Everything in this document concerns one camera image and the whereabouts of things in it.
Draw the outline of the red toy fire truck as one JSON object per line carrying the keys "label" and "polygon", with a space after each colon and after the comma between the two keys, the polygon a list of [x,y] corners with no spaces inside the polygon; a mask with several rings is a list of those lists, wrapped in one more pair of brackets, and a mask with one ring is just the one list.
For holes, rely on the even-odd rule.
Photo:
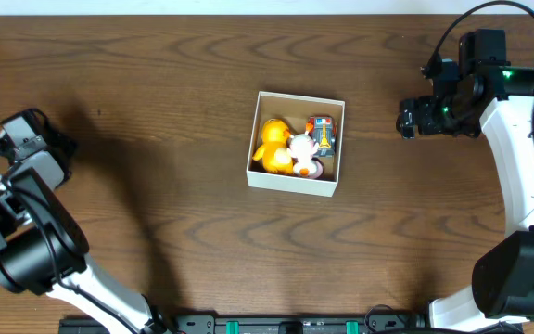
{"label": "red toy fire truck", "polygon": [[315,157],[333,157],[336,153],[337,139],[334,119],[330,116],[311,116],[308,119],[308,124],[312,126],[309,136],[318,147]]}

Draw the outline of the pink and white duck toy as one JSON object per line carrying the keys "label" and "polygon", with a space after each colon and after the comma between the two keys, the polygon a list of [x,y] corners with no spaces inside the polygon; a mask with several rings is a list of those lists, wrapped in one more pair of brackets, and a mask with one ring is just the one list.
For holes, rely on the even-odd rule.
{"label": "pink and white duck toy", "polygon": [[317,179],[324,171],[324,166],[314,159],[319,145],[310,136],[313,125],[307,123],[303,134],[290,136],[287,152],[295,161],[293,174],[302,178]]}

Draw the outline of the orange plastic duck toy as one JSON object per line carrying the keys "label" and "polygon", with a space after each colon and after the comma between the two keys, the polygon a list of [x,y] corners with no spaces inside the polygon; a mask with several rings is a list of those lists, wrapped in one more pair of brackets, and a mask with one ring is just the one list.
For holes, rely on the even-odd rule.
{"label": "orange plastic duck toy", "polygon": [[260,161],[267,173],[291,175],[293,160],[287,151],[287,140],[290,137],[290,129],[284,121],[268,120],[261,128],[261,145],[255,150],[252,159]]}

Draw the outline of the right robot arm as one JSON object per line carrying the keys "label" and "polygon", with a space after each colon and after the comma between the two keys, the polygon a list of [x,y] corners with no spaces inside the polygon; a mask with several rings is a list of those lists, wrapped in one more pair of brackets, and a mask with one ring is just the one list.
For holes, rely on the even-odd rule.
{"label": "right robot arm", "polygon": [[428,324],[475,332],[534,320],[534,69],[498,57],[434,61],[430,96],[400,103],[397,129],[416,135],[484,135],[505,209],[504,239],[475,264],[471,283],[428,306]]}

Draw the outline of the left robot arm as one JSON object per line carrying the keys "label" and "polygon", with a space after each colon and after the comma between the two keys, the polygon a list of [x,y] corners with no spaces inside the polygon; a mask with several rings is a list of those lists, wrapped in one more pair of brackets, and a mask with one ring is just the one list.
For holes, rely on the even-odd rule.
{"label": "left robot arm", "polygon": [[71,176],[75,142],[38,109],[0,123],[0,285],[69,303],[110,333],[165,333],[158,309],[99,267],[54,194]]}

